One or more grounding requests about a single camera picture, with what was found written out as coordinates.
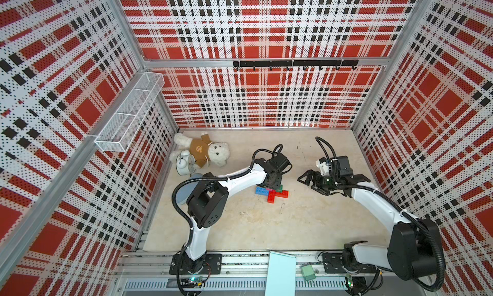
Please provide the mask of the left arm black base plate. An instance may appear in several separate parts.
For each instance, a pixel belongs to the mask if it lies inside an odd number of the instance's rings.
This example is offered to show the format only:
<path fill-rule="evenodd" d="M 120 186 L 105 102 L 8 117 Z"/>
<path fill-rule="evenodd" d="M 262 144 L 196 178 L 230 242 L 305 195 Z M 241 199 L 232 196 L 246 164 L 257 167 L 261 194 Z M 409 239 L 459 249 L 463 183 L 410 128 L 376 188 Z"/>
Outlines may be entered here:
<path fill-rule="evenodd" d="M 221 273 L 222 257 L 221 254 L 205 254 L 193 261 L 186 253 L 183 253 L 183 255 L 178 253 L 172 257 L 169 274 L 176 275 L 179 272 L 180 275 L 217 275 Z"/>

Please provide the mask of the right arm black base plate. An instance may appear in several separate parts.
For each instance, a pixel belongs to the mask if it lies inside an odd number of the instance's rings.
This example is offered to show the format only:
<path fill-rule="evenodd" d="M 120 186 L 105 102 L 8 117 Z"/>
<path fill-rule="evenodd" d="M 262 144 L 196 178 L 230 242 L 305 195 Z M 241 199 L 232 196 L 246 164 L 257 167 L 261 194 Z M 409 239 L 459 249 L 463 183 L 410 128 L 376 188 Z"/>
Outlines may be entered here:
<path fill-rule="evenodd" d="M 322 264 L 326 274 L 373 274 L 377 272 L 372 265 L 349 265 L 345 262 L 342 252 L 322 251 L 317 260 Z"/>

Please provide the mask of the blue lego brick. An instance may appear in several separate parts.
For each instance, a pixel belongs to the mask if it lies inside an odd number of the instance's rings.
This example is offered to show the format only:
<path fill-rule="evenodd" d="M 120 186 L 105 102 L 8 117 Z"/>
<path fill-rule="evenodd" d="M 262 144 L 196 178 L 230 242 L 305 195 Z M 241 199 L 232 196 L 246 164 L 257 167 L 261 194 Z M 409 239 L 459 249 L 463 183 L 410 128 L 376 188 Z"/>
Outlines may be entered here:
<path fill-rule="evenodd" d="M 262 188 L 262 187 L 256 187 L 255 188 L 255 194 L 257 194 L 257 195 L 268 196 L 269 193 L 270 193 L 270 190 L 267 188 Z"/>

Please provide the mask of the red lego brick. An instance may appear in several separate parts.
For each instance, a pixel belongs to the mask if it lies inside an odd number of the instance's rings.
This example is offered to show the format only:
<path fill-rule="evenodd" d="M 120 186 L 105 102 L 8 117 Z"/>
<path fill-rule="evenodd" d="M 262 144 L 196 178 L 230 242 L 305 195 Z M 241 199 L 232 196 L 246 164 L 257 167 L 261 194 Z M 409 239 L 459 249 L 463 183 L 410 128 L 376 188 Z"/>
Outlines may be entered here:
<path fill-rule="evenodd" d="M 269 190 L 267 202 L 268 203 L 271 203 L 271 204 L 274 204 L 275 203 L 275 199 L 276 199 L 276 195 L 277 195 L 277 192 L 276 191 Z"/>
<path fill-rule="evenodd" d="M 285 190 L 283 190 L 282 192 L 276 191 L 275 194 L 276 194 L 276 197 L 279 197 L 279 198 L 288 198 L 289 197 L 289 192 L 285 191 Z"/>

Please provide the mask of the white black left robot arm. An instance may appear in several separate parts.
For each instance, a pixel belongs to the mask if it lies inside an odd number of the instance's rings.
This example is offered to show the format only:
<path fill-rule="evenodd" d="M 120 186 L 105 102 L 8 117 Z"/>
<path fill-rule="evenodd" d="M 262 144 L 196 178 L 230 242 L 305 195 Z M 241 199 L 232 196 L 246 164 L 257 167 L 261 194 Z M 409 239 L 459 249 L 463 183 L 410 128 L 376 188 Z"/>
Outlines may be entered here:
<path fill-rule="evenodd" d="M 207 173 L 196 179 L 181 182 L 172 193 L 174 209 L 188 224 L 189 236 L 181 251 L 173 256 L 169 273 L 198 274 L 210 266 L 213 274 L 220 273 L 221 254 L 207 253 L 211 227 L 222 217 L 228 199 L 252 187 L 279 189 L 282 176 L 292 169 L 288 158 L 282 154 L 283 145 L 273 150 L 256 150 L 250 165 L 233 174 L 214 176 Z"/>

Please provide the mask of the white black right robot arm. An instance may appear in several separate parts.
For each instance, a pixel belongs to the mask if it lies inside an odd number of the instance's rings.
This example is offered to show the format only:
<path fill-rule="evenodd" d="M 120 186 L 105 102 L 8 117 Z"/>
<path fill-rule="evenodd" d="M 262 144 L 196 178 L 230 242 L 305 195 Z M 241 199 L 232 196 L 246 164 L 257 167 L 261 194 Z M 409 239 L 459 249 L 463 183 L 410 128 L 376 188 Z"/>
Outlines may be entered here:
<path fill-rule="evenodd" d="M 308 170 L 298 181 L 323 196 L 340 194 L 357 201 L 386 228 L 387 245 L 371 245 L 366 241 L 346 243 L 342 250 L 342 266 L 349 274 L 365 266 L 393 272 L 404 281 L 414 281 L 422 289 L 436 292 L 445 281 L 445 256 L 438 225 L 420 219 L 393 202 L 362 174 L 355 174 L 346 156 L 321 137 L 316 137 L 324 156 L 317 170 Z"/>

